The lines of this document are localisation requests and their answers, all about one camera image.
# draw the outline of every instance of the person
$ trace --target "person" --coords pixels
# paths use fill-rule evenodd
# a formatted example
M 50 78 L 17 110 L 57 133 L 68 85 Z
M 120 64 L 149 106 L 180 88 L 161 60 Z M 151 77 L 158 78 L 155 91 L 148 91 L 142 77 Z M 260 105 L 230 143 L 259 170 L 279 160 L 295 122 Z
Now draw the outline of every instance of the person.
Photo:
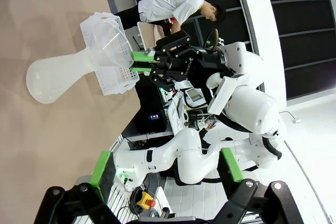
M 205 134 L 213 129 L 216 126 L 215 123 L 210 123 L 208 124 L 208 126 L 206 128 L 203 128 L 199 131 L 199 137 L 201 138 L 201 145 L 202 145 L 202 153 L 206 154 L 207 153 L 207 149 L 209 148 L 210 144 L 208 144 L 203 138 L 205 136 Z
M 175 18 L 172 33 L 181 30 L 181 25 L 196 11 L 213 21 L 220 23 L 225 19 L 226 9 L 205 0 L 141 0 L 130 9 L 116 13 L 123 28 L 129 29 L 138 22 L 154 23 L 168 18 Z

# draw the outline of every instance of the tabletop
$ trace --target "tabletop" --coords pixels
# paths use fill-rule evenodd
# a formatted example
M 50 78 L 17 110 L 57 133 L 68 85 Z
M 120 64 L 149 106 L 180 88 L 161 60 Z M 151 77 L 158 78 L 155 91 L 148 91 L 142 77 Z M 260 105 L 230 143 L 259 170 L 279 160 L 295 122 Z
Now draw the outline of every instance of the tabletop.
M 87 74 L 52 104 L 26 88 L 37 59 L 85 47 L 79 24 L 107 0 L 0 0 L 0 223 L 33 223 L 50 186 L 90 174 L 140 108 L 135 89 L 103 96 Z

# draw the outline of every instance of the white floor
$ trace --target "white floor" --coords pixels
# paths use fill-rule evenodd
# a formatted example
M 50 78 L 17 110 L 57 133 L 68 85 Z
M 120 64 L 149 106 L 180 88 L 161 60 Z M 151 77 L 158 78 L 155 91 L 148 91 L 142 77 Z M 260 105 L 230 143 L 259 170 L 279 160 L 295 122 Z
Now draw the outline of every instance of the white floor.
M 209 131 L 204 139 L 209 143 L 214 143 L 228 136 L 237 140 L 245 138 L 247 134 L 217 124 L 217 127 Z M 315 194 L 294 157 L 285 145 L 282 145 L 279 150 L 282 152 L 282 158 L 272 169 L 254 171 L 258 180 L 264 185 L 275 180 L 286 182 L 298 205 L 304 223 L 327 223 Z M 207 177 L 216 178 L 218 173 L 213 171 Z M 164 191 L 170 206 L 178 216 L 213 219 L 227 201 L 221 184 L 202 183 L 201 185 L 180 187 L 173 179 L 168 179 Z

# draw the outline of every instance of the clear plastic funnel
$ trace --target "clear plastic funnel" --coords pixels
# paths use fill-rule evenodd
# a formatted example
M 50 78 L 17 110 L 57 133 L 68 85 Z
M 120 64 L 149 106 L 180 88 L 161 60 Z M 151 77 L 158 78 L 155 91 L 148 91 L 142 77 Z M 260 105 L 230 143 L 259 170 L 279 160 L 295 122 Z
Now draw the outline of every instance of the clear plastic funnel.
M 92 28 L 91 43 L 86 49 L 34 61 L 27 71 L 27 88 L 38 102 L 52 103 L 82 76 L 101 66 L 129 68 L 133 64 L 131 50 L 115 22 L 100 19 Z

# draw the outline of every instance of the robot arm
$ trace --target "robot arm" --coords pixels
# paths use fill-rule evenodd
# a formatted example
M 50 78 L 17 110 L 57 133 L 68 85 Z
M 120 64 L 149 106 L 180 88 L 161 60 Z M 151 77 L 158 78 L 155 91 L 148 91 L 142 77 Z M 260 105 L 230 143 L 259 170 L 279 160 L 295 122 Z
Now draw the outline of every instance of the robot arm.
M 147 173 L 167 170 L 176 158 L 181 181 L 198 183 L 216 168 L 223 147 L 231 148 L 236 161 L 254 161 L 258 167 L 269 167 L 281 157 L 276 147 L 286 128 L 277 103 L 256 89 L 264 81 L 262 58 L 247 52 L 242 42 L 209 49 L 190 46 L 189 40 L 184 31 L 167 36 L 146 52 L 153 62 L 135 62 L 133 67 L 150 68 L 152 82 L 166 91 L 174 88 L 174 81 L 189 80 L 202 89 L 210 113 L 235 130 L 249 132 L 249 138 L 219 142 L 202 155 L 199 135 L 184 129 L 159 148 L 120 151 L 115 157 L 117 172 L 128 189 L 139 186 Z

